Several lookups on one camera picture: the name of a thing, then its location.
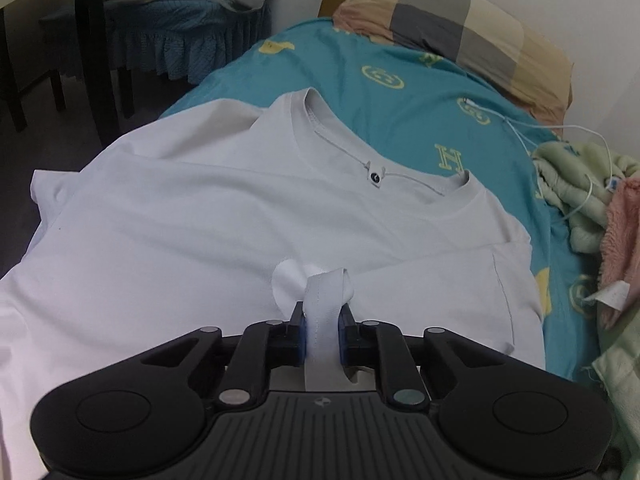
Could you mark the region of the white t-shirt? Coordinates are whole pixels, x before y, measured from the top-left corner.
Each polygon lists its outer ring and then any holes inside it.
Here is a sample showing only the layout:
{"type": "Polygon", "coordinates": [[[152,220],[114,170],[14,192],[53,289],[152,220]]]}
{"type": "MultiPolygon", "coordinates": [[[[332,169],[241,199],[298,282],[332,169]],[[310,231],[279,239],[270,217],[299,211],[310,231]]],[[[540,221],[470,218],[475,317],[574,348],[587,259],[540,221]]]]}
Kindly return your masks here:
{"type": "Polygon", "coordinates": [[[13,479],[44,471],[28,423],[63,382],[206,325],[304,307],[300,383],[344,389],[337,313],[439,326],[544,366],[524,226],[466,171],[380,154],[312,89],[218,100],[123,136],[78,172],[38,170],[40,223],[1,281],[1,423],[13,479]]]}

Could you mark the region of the teal patterned bed sheet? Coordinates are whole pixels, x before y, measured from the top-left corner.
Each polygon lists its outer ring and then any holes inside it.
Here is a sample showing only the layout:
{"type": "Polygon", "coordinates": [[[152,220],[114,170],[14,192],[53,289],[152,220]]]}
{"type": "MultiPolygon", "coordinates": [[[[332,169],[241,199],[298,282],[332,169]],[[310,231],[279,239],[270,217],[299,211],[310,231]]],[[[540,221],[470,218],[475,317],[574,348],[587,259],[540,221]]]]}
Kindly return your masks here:
{"type": "Polygon", "coordinates": [[[174,105],[181,112],[235,99],[266,107],[278,96],[317,89],[335,115],[381,155],[449,176],[469,171],[518,218],[533,245],[532,269],[544,306],[544,346],[552,373],[589,387],[600,379],[596,310],[586,297],[596,265],[570,248],[561,211],[541,195],[532,155],[551,140],[480,77],[446,58],[375,44],[326,18],[262,40],[210,73],[174,105]]]}

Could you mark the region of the green cartoon fleece blanket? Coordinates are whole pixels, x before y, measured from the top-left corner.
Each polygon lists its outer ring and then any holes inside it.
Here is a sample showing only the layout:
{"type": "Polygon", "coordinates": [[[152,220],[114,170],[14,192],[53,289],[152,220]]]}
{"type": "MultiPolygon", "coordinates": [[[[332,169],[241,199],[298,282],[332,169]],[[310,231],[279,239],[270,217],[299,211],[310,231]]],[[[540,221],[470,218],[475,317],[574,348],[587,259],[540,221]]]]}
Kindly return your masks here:
{"type": "Polygon", "coordinates": [[[611,450],[620,453],[620,479],[639,478],[639,303],[602,334],[608,344],[592,363],[615,414],[611,450]]]}

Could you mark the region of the pink fleece blanket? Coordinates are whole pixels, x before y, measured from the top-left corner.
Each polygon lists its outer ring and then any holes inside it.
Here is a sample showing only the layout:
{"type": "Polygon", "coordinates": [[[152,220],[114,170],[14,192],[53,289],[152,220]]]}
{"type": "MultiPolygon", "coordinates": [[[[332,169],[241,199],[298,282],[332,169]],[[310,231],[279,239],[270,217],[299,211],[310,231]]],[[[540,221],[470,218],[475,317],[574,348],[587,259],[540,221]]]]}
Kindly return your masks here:
{"type": "Polygon", "coordinates": [[[612,304],[601,300],[600,324],[610,330],[622,314],[639,299],[639,178],[617,185],[608,204],[608,225],[600,251],[600,289],[614,287],[612,304]]]}

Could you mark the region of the light green folded cloth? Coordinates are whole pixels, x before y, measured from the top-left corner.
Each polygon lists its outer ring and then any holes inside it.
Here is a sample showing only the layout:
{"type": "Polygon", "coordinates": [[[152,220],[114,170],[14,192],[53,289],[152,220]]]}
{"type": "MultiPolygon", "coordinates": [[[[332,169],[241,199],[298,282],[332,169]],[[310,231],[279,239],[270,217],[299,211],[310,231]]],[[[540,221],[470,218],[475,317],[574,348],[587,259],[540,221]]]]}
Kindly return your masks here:
{"type": "Polygon", "coordinates": [[[637,177],[639,162],[594,142],[544,142],[534,151],[542,196],[570,227],[570,247],[600,252],[611,203],[620,181],[637,177]]]}

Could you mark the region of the blue covered chair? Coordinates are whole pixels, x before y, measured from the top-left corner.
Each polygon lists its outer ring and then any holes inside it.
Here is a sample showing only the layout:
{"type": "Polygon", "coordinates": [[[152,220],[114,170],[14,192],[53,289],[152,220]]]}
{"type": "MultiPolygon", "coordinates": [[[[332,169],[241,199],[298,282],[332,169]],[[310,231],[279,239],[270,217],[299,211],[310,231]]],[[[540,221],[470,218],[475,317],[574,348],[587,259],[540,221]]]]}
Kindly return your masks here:
{"type": "Polygon", "coordinates": [[[105,3],[114,68],[184,78],[199,84],[239,58],[271,29],[269,0],[234,12],[209,0],[105,3]]]}

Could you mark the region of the checkered pillow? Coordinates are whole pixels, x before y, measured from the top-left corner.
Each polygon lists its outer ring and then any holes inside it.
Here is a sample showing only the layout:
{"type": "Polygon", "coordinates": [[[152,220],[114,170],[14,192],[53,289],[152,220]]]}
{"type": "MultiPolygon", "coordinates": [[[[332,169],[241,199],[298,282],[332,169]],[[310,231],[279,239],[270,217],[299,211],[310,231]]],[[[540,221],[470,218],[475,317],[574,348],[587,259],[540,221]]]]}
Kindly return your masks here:
{"type": "Polygon", "coordinates": [[[446,58],[545,126],[559,128],[573,102],[564,51],[488,0],[322,0],[319,14],[379,44],[446,58]]]}

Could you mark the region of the white dark-edged table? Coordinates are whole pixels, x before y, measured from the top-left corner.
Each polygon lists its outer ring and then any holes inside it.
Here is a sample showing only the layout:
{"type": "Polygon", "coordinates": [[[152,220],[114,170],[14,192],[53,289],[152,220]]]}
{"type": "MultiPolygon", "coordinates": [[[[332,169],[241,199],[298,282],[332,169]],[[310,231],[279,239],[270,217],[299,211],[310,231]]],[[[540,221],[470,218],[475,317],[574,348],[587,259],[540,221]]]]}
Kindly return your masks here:
{"type": "MultiPolygon", "coordinates": [[[[8,6],[15,1],[1,0],[1,5],[8,6]]],[[[60,68],[66,65],[84,82],[96,133],[106,148],[120,136],[120,129],[104,0],[74,0],[72,6],[47,16],[40,25],[52,70],[56,106],[63,106],[60,68]]]]}

